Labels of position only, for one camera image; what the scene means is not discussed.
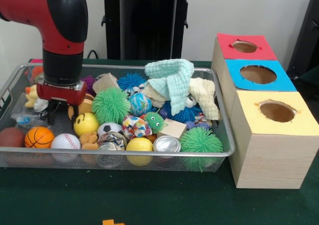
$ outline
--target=baseball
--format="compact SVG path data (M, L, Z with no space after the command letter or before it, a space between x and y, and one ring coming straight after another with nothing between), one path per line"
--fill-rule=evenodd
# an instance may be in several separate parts
M80 141L72 134L61 134L55 137L51 149L81 149ZM53 157L62 163L71 162L78 154L53 154Z

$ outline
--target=colorful patterned ball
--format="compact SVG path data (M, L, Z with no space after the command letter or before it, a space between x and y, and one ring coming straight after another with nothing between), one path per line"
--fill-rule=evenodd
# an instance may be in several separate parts
M134 116L141 116L150 112L152 109L151 100L143 93L135 93L129 97L131 103L131 114Z

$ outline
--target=wooden cube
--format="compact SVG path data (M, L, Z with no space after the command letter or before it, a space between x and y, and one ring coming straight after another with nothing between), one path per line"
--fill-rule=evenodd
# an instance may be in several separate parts
M211 69L221 80L226 59L277 60L266 38L218 33L215 40Z
M236 187L299 189L319 148L319 125L301 95L237 91L233 107Z
M220 87L228 119L237 90L296 91L280 63L270 60L225 60Z
M165 119L164 124L166 125L164 125L163 130L158 133L158 137L161 137L163 135L170 135L172 137L175 137L176 139L180 139L186 131L186 124L180 123L175 120Z
M105 76L93 84L93 90L95 93L99 93L100 91L106 90L110 87L120 88L115 77L111 73L105 74Z

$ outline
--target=orange ball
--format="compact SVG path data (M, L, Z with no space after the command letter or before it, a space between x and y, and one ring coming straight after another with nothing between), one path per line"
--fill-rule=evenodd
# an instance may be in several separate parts
M54 139L51 130L45 127L35 127L29 130L24 138L26 148L49 149Z

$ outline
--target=metal basket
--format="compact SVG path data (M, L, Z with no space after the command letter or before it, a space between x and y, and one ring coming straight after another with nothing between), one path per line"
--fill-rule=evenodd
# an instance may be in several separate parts
M11 118L13 111L22 111L25 103L24 88L30 86L25 72L33 66L41 64L24 64L15 69L0 91L0 130L6 127L17 126ZM144 67L137 66L100 66L83 65L82 77L92 75L97 77L103 73L112 73L117 78L127 73L144 74ZM215 103L219 106L222 120L215 123L212 131L223 144L222 153L187 153L187 152L141 152L141 151L105 151L105 150L71 150L71 149L36 149L0 147L0 167L28 167L28 168L56 168L56 169L117 169L117 170L164 170L189 171L185 162L200 158L205 166L201 171L216 172L227 156L235 150L233 134L227 120L226 110L222 99L220 85L216 74L210 69L195 69L193 77L201 77L215 82ZM71 121L67 113L56 114L55 125L50 129L57 136L61 133L71 133ZM62 163L56 157L67 156L73 161ZM146 166L135 166L129 162L127 156L134 156L136 161L143 164L146 160L151 162Z

